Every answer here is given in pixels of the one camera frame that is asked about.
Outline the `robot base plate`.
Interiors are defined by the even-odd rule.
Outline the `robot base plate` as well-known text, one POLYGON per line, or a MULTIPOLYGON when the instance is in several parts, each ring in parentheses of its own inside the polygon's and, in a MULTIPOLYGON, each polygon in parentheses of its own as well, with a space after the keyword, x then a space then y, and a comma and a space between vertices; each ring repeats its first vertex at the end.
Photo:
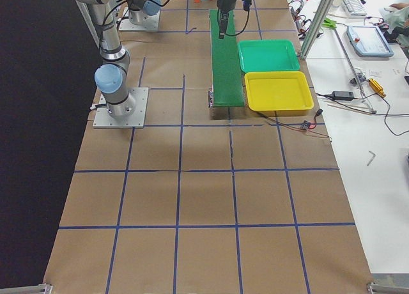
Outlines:
POLYGON ((157 32, 159 28, 160 12, 147 15, 143 11, 133 11, 126 8, 119 24, 122 32, 157 32))
POLYGON ((100 95, 99 104, 105 104, 96 109, 94 128, 143 128, 148 103, 149 88, 129 88, 127 100, 122 104, 113 105, 100 95))

